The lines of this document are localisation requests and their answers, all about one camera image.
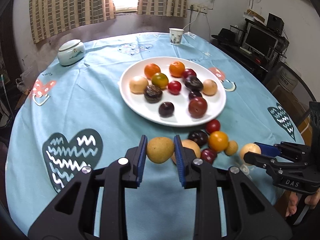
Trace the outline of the pale yellow round fruit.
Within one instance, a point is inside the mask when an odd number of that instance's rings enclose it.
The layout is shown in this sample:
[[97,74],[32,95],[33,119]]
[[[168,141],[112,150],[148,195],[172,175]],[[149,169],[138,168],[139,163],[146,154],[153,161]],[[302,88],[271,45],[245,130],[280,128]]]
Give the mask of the pale yellow round fruit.
[[249,143],[249,144],[246,144],[242,147],[242,149],[240,150],[240,159],[242,160],[242,162],[247,165],[247,166],[251,166],[251,164],[247,163],[244,161],[244,156],[246,153],[248,152],[252,152],[252,153],[256,153],[256,154],[261,154],[261,149],[260,147],[255,144],[255,143]]

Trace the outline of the dark red plum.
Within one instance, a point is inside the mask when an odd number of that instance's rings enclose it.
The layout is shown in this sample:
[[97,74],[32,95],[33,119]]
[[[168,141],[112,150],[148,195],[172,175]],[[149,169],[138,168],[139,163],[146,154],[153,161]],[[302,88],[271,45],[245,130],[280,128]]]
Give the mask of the dark red plum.
[[214,160],[217,158],[217,152],[215,150],[212,150],[210,148],[205,148],[201,151],[201,159],[213,164]]

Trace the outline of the dark plum top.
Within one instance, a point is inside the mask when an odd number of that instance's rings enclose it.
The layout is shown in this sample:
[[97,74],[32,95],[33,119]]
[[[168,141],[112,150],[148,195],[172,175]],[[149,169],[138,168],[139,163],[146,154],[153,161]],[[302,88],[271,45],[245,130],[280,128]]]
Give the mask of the dark plum top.
[[188,139],[195,142],[201,148],[208,142],[208,135],[202,130],[196,130],[189,133]]

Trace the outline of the orange yellow tomato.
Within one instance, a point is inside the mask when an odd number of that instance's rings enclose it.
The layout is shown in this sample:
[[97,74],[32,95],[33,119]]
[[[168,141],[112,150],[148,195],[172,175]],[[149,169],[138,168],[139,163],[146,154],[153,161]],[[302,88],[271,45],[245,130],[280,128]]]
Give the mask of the orange yellow tomato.
[[208,146],[216,152],[224,151],[228,146],[229,138],[225,132],[215,131],[208,138]]

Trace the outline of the red cherry tomato top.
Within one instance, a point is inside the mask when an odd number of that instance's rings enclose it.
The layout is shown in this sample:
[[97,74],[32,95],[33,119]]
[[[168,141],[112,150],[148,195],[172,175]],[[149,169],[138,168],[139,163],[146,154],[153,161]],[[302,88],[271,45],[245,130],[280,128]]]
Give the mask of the red cherry tomato top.
[[208,134],[212,134],[213,132],[219,131],[221,128],[221,124],[219,120],[213,119],[208,122],[205,126],[205,130]]

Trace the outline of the red cherry tomato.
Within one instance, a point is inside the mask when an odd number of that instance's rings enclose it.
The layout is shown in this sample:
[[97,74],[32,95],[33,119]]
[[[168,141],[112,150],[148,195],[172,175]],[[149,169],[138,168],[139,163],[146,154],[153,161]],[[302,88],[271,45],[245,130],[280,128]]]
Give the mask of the red cherry tomato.
[[221,128],[221,124],[219,120],[213,119],[208,122],[205,126],[205,130],[208,134],[212,134],[213,132],[219,131]]
[[168,83],[168,91],[172,95],[180,94],[181,89],[182,85],[179,81],[171,81],[170,83]]

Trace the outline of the large red plum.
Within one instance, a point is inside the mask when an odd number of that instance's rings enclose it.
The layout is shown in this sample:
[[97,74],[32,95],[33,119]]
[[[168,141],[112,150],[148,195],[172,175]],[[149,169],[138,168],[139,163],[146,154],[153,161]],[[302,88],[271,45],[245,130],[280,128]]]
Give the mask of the large red plum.
[[208,108],[207,101],[202,97],[195,97],[189,101],[188,111],[193,118],[201,118]]

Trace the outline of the small dark plum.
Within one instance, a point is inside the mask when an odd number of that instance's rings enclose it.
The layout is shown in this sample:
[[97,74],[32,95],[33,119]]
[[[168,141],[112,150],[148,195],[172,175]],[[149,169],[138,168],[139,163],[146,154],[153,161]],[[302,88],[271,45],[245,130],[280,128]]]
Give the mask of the small dark plum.
[[189,100],[192,100],[192,99],[194,99],[196,97],[202,97],[201,92],[196,91],[196,90],[192,90],[192,91],[189,92],[189,95],[188,95]]

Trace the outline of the brown passion fruit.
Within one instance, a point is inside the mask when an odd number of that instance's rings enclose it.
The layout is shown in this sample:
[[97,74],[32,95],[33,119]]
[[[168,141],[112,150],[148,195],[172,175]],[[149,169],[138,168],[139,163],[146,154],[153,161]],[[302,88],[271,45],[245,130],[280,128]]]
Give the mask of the brown passion fruit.
[[157,103],[163,95],[162,90],[155,85],[147,85],[144,89],[144,98],[148,103]]

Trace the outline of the striped beige melon fruit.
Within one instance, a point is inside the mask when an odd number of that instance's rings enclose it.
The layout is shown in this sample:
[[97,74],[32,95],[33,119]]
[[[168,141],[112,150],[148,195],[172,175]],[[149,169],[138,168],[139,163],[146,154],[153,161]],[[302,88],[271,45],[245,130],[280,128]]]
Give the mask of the striped beige melon fruit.
[[213,96],[217,93],[217,84],[215,81],[207,79],[203,82],[202,92],[208,96]]

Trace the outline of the dark passion fruit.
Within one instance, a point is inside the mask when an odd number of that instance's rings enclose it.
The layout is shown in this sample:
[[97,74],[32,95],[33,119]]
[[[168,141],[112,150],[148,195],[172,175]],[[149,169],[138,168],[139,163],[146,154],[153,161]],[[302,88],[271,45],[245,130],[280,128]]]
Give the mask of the dark passion fruit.
[[188,77],[185,78],[184,85],[189,90],[194,90],[198,92],[203,90],[203,83],[196,76],[193,76],[193,75],[189,75]]

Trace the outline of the green yellow tomato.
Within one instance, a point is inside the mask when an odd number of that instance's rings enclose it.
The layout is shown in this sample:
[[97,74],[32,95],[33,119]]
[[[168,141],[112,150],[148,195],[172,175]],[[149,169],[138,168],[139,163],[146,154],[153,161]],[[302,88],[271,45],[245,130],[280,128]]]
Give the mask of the green yellow tomato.
[[169,79],[168,77],[163,73],[156,73],[151,78],[151,83],[154,86],[159,87],[160,89],[166,89]]

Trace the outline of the orange mandarin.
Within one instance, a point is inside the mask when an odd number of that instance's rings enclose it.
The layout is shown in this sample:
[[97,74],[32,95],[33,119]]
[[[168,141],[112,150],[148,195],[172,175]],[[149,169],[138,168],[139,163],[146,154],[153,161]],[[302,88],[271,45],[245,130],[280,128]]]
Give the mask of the orange mandarin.
[[156,74],[160,73],[161,69],[157,64],[149,63],[144,67],[144,75],[147,79],[151,80],[151,78]]
[[182,77],[184,70],[185,65],[181,61],[174,61],[169,65],[169,72],[173,77]]

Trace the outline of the large beige pear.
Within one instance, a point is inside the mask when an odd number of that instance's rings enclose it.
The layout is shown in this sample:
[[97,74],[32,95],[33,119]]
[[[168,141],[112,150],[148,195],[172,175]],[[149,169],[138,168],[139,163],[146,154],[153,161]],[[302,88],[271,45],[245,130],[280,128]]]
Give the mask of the large beige pear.
[[[195,143],[194,141],[189,140],[189,139],[184,139],[184,140],[181,140],[181,144],[182,144],[183,147],[193,150],[195,155],[196,155],[196,158],[200,158],[201,157],[201,149],[198,146],[198,144]],[[174,162],[174,164],[176,164],[175,152],[172,154],[171,159]]]

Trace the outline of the beige pear front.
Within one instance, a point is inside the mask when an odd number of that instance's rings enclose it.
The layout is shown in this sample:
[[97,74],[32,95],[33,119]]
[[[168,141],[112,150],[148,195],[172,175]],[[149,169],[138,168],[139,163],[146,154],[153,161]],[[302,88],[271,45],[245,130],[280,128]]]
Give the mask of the beige pear front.
[[134,76],[129,81],[130,92],[133,94],[143,94],[148,85],[149,82],[147,78],[143,76]]

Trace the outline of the white oval plate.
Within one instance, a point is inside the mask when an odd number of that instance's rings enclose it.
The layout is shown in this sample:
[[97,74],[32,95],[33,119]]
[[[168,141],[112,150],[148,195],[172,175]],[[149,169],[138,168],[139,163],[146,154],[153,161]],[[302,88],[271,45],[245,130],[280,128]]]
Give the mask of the white oval plate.
[[[180,62],[191,69],[209,89],[208,80],[217,85],[214,95],[201,93],[207,102],[206,112],[196,118],[189,112],[189,93],[183,77],[172,76],[170,65]],[[162,85],[158,102],[148,102],[144,96],[145,83]],[[222,113],[226,105],[226,91],[218,78],[204,66],[177,57],[152,57],[132,64],[120,77],[119,89],[125,103],[137,114],[154,123],[171,127],[194,127],[205,124]]]

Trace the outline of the blue patterned tablecloth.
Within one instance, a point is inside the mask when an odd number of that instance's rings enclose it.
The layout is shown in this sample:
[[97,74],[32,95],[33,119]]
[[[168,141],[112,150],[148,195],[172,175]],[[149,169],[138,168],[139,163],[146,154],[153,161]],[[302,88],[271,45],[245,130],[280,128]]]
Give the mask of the blue patterned tablecloth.
[[86,55],[63,67],[54,60],[36,79],[42,97],[28,96],[13,124],[5,171],[12,220],[27,233],[35,219],[84,165],[108,166],[139,144],[142,135],[186,139],[190,128],[162,126],[132,111],[119,80],[132,64],[179,57],[225,73],[221,129],[239,146],[282,141],[302,144],[298,129],[273,95],[245,68],[206,40],[184,35],[179,46],[165,33],[141,33],[87,42]]

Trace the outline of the computer monitor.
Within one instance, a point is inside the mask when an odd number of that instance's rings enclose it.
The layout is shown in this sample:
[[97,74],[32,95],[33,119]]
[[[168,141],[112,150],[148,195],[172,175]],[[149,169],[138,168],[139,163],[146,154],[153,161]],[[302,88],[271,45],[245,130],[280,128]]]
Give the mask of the computer monitor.
[[269,32],[249,24],[244,44],[260,55],[269,58],[278,44],[278,39]]

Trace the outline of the black hat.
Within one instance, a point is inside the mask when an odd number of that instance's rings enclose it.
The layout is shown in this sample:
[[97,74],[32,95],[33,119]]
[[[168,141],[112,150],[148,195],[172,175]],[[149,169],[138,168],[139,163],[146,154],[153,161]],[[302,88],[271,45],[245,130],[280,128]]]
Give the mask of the black hat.
[[229,44],[231,46],[239,44],[237,36],[237,33],[226,28],[222,28],[218,34],[211,35],[213,39],[217,40],[218,44]]

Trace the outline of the white ceramic lidded jar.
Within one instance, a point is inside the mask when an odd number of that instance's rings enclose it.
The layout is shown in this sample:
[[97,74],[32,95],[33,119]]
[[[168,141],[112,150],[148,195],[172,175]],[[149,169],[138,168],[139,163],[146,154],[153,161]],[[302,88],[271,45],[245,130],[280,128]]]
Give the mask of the white ceramic lidded jar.
[[85,45],[81,40],[74,39],[64,43],[57,53],[57,58],[62,66],[70,66],[84,58]]

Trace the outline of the paper cup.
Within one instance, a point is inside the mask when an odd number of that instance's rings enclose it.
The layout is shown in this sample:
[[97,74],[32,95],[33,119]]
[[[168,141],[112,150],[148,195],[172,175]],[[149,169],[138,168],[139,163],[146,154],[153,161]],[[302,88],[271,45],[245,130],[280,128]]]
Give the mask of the paper cup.
[[170,43],[173,44],[173,45],[181,44],[183,33],[184,33],[183,29],[170,28],[169,29]]

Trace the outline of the black speaker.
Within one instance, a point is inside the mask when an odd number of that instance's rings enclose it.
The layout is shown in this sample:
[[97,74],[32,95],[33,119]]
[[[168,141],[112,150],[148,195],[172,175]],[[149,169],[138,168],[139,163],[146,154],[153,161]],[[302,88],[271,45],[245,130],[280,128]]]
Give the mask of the black speaker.
[[269,13],[266,26],[276,34],[281,35],[284,29],[284,21],[280,17]]

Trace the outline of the left striped curtain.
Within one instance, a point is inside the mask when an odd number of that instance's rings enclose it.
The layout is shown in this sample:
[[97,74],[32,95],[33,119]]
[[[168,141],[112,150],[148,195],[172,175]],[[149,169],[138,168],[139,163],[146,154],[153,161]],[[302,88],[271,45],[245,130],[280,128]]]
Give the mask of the left striped curtain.
[[116,18],[112,0],[29,0],[35,44],[64,31]]

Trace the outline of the wall power strip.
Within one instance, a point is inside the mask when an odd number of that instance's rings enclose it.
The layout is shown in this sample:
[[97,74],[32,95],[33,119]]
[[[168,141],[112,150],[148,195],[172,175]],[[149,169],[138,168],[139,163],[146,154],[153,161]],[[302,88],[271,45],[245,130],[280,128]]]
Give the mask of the wall power strip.
[[207,14],[208,7],[202,4],[191,4],[189,5],[188,10]]

